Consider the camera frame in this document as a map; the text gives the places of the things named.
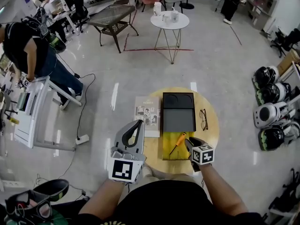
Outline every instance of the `person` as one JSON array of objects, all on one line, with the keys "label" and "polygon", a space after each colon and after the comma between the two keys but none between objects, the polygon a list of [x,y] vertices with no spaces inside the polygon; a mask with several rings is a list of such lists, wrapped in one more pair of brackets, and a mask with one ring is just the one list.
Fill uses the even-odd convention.
[{"label": "person", "polygon": [[159,180],[144,167],[142,180],[120,203],[124,184],[105,181],[73,224],[265,224],[258,213],[248,212],[240,196],[213,166],[199,168],[212,202],[192,177]]},{"label": "person", "polygon": [[[41,39],[40,34],[21,22],[8,23],[5,27],[0,24],[0,44],[3,43],[5,55],[15,64],[17,80],[21,72],[27,74],[31,82],[35,77],[49,76],[50,80],[72,95],[68,88],[75,92],[78,101],[82,98],[83,84],[75,78],[57,59],[56,52],[47,40]],[[60,109],[64,110],[69,99],[59,94]]]},{"label": "person", "polygon": [[53,16],[57,16],[59,13],[63,12],[64,10],[62,8],[55,10],[54,6],[49,3],[50,0],[42,0],[42,4],[40,7],[45,9],[46,14],[48,15],[48,19],[46,22],[46,25],[48,29],[51,31],[51,33],[55,34],[57,32],[61,38],[61,40],[68,45],[72,40],[66,39],[66,34],[64,31],[64,28],[61,25],[61,22],[58,20],[54,20]]},{"label": "person", "polygon": [[229,25],[232,25],[231,19],[235,13],[235,11],[238,9],[239,3],[245,3],[245,0],[225,0],[224,4],[222,6],[221,13],[225,16],[223,21]]}]

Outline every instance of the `hand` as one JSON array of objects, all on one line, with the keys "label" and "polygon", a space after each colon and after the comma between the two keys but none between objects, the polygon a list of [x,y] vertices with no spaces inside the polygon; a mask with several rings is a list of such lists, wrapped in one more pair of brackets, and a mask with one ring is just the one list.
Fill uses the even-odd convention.
[{"label": "hand", "polygon": [[31,82],[34,79],[34,74],[27,74],[26,79]]}]

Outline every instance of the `black helmet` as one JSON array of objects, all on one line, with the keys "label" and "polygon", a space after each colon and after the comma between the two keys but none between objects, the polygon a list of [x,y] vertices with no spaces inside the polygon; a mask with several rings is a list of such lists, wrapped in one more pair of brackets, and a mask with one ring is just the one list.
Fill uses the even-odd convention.
[{"label": "black helmet", "polygon": [[265,103],[276,103],[279,99],[279,89],[272,83],[268,83],[264,88],[256,92],[256,98],[259,105]]},{"label": "black helmet", "polygon": [[258,141],[263,151],[277,149],[285,140],[285,134],[280,126],[266,128],[258,133]]},{"label": "black helmet", "polygon": [[278,79],[278,69],[274,66],[261,67],[253,76],[253,84],[257,89],[261,89],[268,83],[274,83]]}]

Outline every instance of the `power strip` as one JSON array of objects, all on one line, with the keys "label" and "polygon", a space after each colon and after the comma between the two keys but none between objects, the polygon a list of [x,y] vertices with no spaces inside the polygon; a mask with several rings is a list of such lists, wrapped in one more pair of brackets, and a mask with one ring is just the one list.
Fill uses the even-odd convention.
[{"label": "power strip", "polygon": [[90,140],[89,135],[86,134],[86,135],[79,137],[79,140],[75,139],[75,142],[77,145],[80,145],[80,144],[88,142],[89,140]]}]

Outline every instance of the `yellow screwdriver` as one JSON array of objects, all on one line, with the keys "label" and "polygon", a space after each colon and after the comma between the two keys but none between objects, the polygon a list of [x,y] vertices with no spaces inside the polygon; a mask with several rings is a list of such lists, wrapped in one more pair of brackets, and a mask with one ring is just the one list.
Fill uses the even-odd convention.
[{"label": "yellow screwdriver", "polygon": [[177,147],[177,146],[179,146],[181,143],[182,143],[182,141],[184,141],[184,139],[186,138],[186,133],[183,133],[179,138],[178,138],[178,140],[177,140],[177,142],[175,143],[175,147],[173,148],[173,150],[172,150],[172,152],[175,150],[175,148]]}]

